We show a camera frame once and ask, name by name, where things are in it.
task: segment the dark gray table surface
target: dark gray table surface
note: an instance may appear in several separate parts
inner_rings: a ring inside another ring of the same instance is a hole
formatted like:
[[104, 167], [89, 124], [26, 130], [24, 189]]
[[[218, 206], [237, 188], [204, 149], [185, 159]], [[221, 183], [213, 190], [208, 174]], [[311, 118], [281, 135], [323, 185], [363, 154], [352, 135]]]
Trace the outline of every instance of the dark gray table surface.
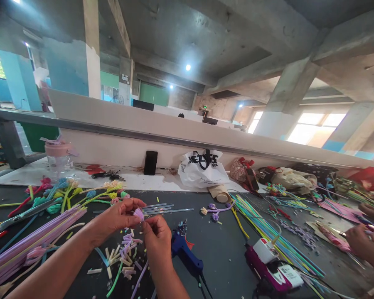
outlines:
[[[25, 187], [19, 186], [0, 186], [0, 203], [15, 203], [23, 201], [27, 195], [24, 192]], [[173, 209], [194, 208], [194, 211], [165, 214], [165, 219], [171, 229], [176, 228], [181, 220], [187, 218], [188, 234], [187, 240], [195, 243], [193, 253], [204, 262], [204, 276], [207, 284], [214, 296], [214, 298], [252, 298], [253, 292], [258, 283], [258, 279], [252, 273], [246, 263], [244, 257], [245, 246], [247, 242], [245, 236], [240, 231], [234, 215], [231, 211], [222, 212], [219, 214], [219, 221], [223, 223], [220, 225], [212, 221], [211, 216], [202, 216], [200, 209], [207, 207], [209, 203], [214, 202], [208, 193], [195, 192], [160, 192], [160, 191], [130, 191], [131, 196], [138, 197], [145, 201], [145, 203], [156, 204], [157, 197], [161, 203], [172, 203], [175, 206]], [[254, 202], [267, 210], [268, 203], [249, 195]], [[337, 217], [325, 210], [320, 210], [315, 204], [305, 202], [305, 204], [314, 207], [318, 213], [325, 217], [325, 222], [333, 223], [334, 227], [339, 229], [347, 229], [352, 226], [348, 221]], [[92, 213], [95, 210], [102, 210], [107, 208], [102, 203], [89, 204], [88, 212], [77, 222], [87, 222], [94, 218]], [[0, 208], [0, 221], [6, 219], [6, 215], [12, 211], [14, 207]], [[308, 212], [298, 212], [294, 215], [292, 208], [281, 208], [293, 218], [298, 225], [304, 225], [306, 221], [314, 221], [312, 215]], [[259, 211], [263, 217], [271, 218], [269, 215]], [[37, 217], [33, 225], [31, 225], [22, 235], [16, 240], [27, 236], [37, 227], [50, 221], [53, 216], [49, 216], [45, 212], [43, 216]], [[239, 215], [242, 226], [251, 237], [248, 243], [253, 245], [259, 239], [259, 235], [255, 230]], [[23, 224], [12, 227], [9, 233], [0, 239], [0, 248], [21, 228]], [[137, 237], [143, 238], [136, 229]], [[115, 248], [118, 243], [121, 243], [123, 234], [116, 233], [111, 236], [102, 246]], [[350, 296], [359, 297], [374, 286], [374, 273], [372, 268], [367, 265], [366, 270], [360, 269], [355, 263], [344, 253], [337, 248], [331, 246], [323, 240], [317, 242], [317, 248], [320, 255], [317, 256], [311, 249], [305, 247], [301, 239], [287, 230], [283, 229], [283, 236], [291, 243], [297, 246], [304, 254], [317, 264], [327, 275], [325, 281], [330, 284], [338, 292]], [[138, 257], [141, 257], [144, 262], [143, 247], [140, 246], [138, 250]], [[204, 298], [202, 289], [198, 287], [198, 282], [193, 278], [184, 267], [183, 263], [178, 257], [173, 258], [173, 265], [187, 289], [191, 298]], [[89, 269], [103, 268], [100, 274], [87, 275]], [[117, 272], [117, 266], [112, 267], [113, 275]], [[138, 274], [133, 277], [131, 281], [127, 279], [119, 279], [111, 298], [130, 298], [132, 290], [131, 285], [135, 284], [138, 279]], [[105, 298], [108, 290], [108, 275], [103, 267], [103, 263], [96, 252], [92, 252], [76, 280], [68, 291], [66, 298], [92, 298], [96, 295], [97, 298]], [[151, 298], [154, 290], [154, 285], [146, 274], [140, 284], [140, 288], [136, 294], [141, 299]], [[288, 294], [287, 298], [316, 298], [317, 296], [311, 289], [304, 286], [298, 291]], [[332, 294], [324, 294], [325, 298], [337, 298]]]

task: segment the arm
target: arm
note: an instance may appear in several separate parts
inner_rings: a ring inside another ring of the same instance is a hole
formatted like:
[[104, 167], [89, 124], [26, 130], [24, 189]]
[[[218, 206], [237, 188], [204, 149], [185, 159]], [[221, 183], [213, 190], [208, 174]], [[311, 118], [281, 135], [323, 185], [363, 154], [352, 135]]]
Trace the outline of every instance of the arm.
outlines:
[[189, 299], [172, 264], [172, 232], [162, 216], [148, 218], [143, 223], [144, 242], [151, 275], [159, 299]]
[[346, 232], [346, 240], [356, 255], [368, 261], [374, 268], [374, 233], [371, 239], [364, 232], [366, 227], [358, 225]]
[[140, 199], [126, 199], [113, 205], [65, 242], [6, 298], [63, 298], [93, 249], [116, 230], [139, 224], [137, 216], [126, 214], [144, 206]]

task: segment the smartphone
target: smartphone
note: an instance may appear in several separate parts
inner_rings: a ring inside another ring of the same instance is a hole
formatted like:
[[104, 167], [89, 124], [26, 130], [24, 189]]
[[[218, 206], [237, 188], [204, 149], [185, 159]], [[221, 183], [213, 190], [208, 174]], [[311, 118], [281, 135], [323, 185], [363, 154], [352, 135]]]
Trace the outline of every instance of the smartphone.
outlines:
[[145, 153], [144, 174], [155, 175], [157, 168], [158, 152], [147, 151]]

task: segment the pink bottle cap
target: pink bottle cap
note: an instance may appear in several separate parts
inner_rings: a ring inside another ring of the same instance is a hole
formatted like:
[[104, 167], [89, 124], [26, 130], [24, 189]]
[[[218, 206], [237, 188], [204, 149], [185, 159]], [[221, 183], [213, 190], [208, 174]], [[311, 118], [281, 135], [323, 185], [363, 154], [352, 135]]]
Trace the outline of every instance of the pink bottle cap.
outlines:
[[46, 150], [47, 156], [66, 157], [66, 156], [71, 155], [68, 151], [72, 150], [73, 148], [70, 142], [60, 144], [60, 145], [52, 145], [46, 142], [44, 149]]

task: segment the white plastic bag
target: white plastic bag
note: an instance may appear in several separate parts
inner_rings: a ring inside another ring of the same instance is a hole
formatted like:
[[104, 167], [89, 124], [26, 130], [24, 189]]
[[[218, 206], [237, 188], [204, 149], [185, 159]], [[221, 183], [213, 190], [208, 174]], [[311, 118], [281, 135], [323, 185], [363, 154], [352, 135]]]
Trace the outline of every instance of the white plastic bag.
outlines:
[[188, 152], [179, 165], [178, 174], [183, 185], [187, 187], [207, 188], [229, 183], [229, 177], [219, 159], [222, 152], [205, 150]]

